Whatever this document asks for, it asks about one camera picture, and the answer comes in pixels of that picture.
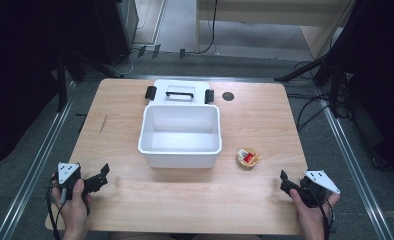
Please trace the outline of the person's right hand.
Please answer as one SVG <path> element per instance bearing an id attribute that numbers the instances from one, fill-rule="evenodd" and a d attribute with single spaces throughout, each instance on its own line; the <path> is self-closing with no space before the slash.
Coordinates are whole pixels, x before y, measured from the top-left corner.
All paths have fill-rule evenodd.
<path id="1" fill-rule="evenodd" d="M 292 189 L 290 193 L 297 210 L 301 235 L 309 232 L 323 232 L 325 234 L 324 217 L 329 214 L 330 208 L 340 200 L 340 195 L 335 193 L 330 195 L 328 202 L 322 205 L 323 211 L 321 211 L 319 208 L 308 208 L 296 190 Z"/>

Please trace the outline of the black metal stand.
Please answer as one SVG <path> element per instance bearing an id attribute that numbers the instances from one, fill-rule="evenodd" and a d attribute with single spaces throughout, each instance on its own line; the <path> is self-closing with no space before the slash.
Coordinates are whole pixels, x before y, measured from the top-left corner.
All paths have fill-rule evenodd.
<path id="1" fill-rule="evenodd" d="M 62 48 L 57 57 L 56 73 L 58 82 L 57 111 L 61 112 L 67 104 L 66 73 L 69 73 L 74 81 L 82 81 L 85 76 L 78 54 L 69 48 Z"/>

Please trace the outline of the light wooden desk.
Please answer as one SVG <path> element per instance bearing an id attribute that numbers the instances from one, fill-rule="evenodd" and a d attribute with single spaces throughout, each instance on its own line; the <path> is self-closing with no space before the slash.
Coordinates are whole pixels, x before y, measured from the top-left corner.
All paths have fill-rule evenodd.
<path id="1" fill-rule="evenodd" d="M 200 50 L 200 22 L 218 20 L 296 25 L 317 59 L 336 30 L 344 27 L 356 0 L 196 0 L 195 51 Z"/>

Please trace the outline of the aluminium floor rail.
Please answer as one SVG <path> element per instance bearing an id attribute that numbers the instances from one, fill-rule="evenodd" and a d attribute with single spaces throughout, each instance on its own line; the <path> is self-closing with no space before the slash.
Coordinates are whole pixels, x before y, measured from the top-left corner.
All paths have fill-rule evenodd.
<path id="1" fill-rule="evenodd" d="M 358 159 L 353 152 L 341 123 L 333 116 L 333 113 L 330 110 L 325 110 L 325 116 L 342 152 L 349 173 L 378 240 L 394 240 L 393 233 L 389 227 L 386 217 L 358 163 Z"/>
<path id="2" fill-rule="evenodd" d="M 72 81 L 67 88 L 66 105 L 55 115 L 40 148 L 20 185 L 14 200 L 11 202 L 4 221 L 0 226 L 0 240 L 9 240 L 27 206 L 38 179 L 46 165 L 49 154 L 58 138 L 62 126 L 69 114 L 77 84 Z"/>

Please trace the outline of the dark cabinet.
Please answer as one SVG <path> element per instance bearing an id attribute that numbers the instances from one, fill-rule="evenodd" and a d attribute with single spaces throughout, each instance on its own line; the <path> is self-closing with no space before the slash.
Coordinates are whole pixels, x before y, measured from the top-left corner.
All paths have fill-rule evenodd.
<path id="1" fill-rule="evenodd" d="M 135 0 L 93 0 L 110 65 L 132 52 L 139 21 Z"/>

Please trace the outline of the round yellow tin red label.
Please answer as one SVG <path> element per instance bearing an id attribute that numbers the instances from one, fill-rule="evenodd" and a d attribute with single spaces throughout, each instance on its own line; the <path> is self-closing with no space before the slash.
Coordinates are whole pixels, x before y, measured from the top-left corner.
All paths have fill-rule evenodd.
<path id="1" fill-rule="evenodd" d="M 237 152 L 236 162 L 245 170 L 251 170 L 258 163 L 258 153 L 248 147 L 240 148 Z"/>

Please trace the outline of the person's left hand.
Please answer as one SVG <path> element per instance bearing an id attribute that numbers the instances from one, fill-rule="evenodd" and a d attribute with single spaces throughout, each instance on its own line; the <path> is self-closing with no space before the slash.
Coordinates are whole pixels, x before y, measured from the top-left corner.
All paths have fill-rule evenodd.
<path id="1" fill-rule="evenodd" d="M 87 232 L 89 230 L 89 220 L 86 205 L 82 198 L 84 181 L 79 179 L 73 189 L 73 199 L 61 205 L 59 193 L 55 192 L 56 187 L 51 190 L 54 203 L 60 210 L 61 217 L 67 232 Z"/>

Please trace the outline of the black tripod stand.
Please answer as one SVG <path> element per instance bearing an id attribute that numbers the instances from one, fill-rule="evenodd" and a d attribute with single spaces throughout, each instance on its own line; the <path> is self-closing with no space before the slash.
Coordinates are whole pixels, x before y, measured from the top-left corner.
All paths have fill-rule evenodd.
<path id="1" fill-rule="evenodd" d="M 372 95 L 394 82 L 394 0 L 356 0 L 350 18 L 332 48 L 320 58 L 279 77 L 288 82 L 312 69 L 313 82 L 338 82 L 346 73 L 356 78 L 358 93 Z"/>

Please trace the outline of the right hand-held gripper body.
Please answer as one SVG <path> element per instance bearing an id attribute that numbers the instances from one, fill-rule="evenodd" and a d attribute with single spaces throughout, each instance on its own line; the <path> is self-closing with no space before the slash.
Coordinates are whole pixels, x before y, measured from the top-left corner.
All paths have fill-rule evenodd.
<path id="1" fill-rule="evenodd" d="M 300 180 L 300 187 L 300 197 L 309 208 L 320 206 L 327 191 L 341 194 L 340 189 L 324 170 L 306 170 L 304 177 Z"/>

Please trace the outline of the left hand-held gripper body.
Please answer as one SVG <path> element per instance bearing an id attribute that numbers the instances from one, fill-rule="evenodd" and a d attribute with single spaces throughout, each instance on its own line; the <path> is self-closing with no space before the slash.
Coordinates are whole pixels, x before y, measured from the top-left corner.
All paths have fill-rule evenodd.
<path id="1" fill-rule="evenodd" d="M 73 199 L 74 186 L 81 178 L 81 165 L 79 163 L 58 163 L 55 192 L 59 193 L 60 201 Z"/>

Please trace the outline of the person's lap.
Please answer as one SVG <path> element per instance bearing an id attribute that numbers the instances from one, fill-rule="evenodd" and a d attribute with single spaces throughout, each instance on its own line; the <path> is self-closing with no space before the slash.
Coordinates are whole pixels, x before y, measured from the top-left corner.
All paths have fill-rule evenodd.
<path id="1" fill-rule="evenodd" d="M 109 240 L 262 240 L 257 235 L 246 234 L 169 234 L 144 232 L 115 232 Z"/>

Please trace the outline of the white plastic storage box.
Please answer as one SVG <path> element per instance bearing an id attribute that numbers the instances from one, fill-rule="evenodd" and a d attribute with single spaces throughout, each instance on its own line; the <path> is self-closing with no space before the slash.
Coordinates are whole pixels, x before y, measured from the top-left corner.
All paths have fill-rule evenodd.
<path id="1" fill-rule="evenodd" d="M 148 105 L 138 150 L 153 168 L 213 168 L 222 151 L 214 105 Z"/>

